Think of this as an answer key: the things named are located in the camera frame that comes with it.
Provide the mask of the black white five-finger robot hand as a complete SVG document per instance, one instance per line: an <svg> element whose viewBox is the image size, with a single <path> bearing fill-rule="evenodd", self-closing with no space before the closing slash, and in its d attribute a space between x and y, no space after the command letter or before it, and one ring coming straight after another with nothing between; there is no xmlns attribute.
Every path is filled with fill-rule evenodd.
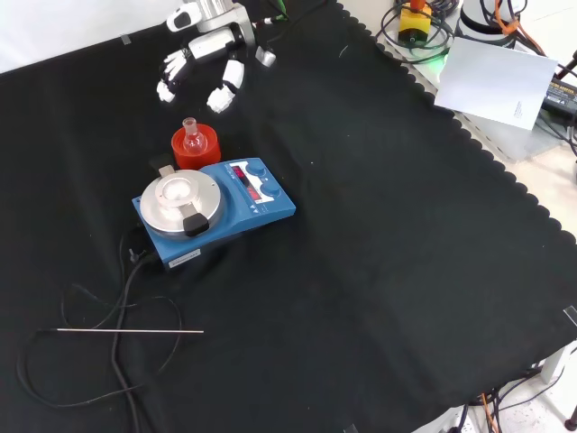
<svg viewBox="0 0 577 433"><path fill-rule="evenodd" d="M244 64L237 59L238 51L255 46L252 22L246 8L235 1L186 1L169 15L166 25L173 33L194 27L199 35L164 59L156 87L159 100L172 102L179 82L192 67L226 56L228 61L222 84L206 101L214 113L224 112L243 83Z"/></svg>

